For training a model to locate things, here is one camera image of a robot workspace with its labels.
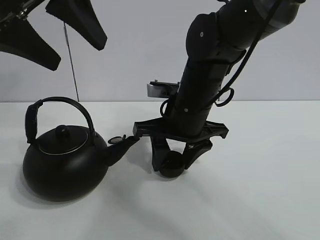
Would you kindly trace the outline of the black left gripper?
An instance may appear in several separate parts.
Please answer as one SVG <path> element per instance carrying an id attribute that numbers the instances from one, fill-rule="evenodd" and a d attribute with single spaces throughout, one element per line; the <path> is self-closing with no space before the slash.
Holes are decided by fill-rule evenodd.
<path id="1" fill-rule="evenodd" d="M 29 13 L 43 2 L 0 0 L 0 51 L 56 71 L 61 62 L 60 55 L 28 21 Z M 72 27 L 96 50 L 105 48 L 108 37 L 90 0 L 50 0 L 45 10 Z"/>

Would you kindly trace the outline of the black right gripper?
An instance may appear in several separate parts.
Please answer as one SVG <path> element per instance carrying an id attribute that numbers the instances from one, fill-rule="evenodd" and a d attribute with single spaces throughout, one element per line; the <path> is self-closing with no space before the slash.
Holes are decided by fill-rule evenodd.
<path id="1" fill-rule="evenodd" d="M 184 169 L 187 170 L 201 155 L 210 151 L 213 143 L 210 138 L 225 139 L 229 129 L 223 123 L 206 121 L 201 131 L 196 135 L 187 136 L 170 126 L 163 117 L 135 122 L 132 133 L 135 137 L 150 137 L 152 148 L 152 167 L 158 172 L 171 150 L 167 139 L 187 143 L 182 153 Z"/>

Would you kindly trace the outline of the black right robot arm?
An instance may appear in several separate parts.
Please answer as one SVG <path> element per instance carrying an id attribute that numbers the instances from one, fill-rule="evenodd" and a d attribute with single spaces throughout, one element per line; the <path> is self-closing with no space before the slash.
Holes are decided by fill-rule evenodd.
<path id="1" fill-rule="evenodd" d="M 225 138 L 222 123 L 208 120 L 212 106 L 229 92 L 257 43 L 296 18 L 300 0 L 226 0 L 191 23 L 185 41 L 187 62 L 178 83 L 151 81 L 150 98 L 163 98 L 159 118 L 136 122 L 133 134 L 150 137 L 152 167 L 167 178 L 187 170 L 211 150 L 212 137 Z"/>

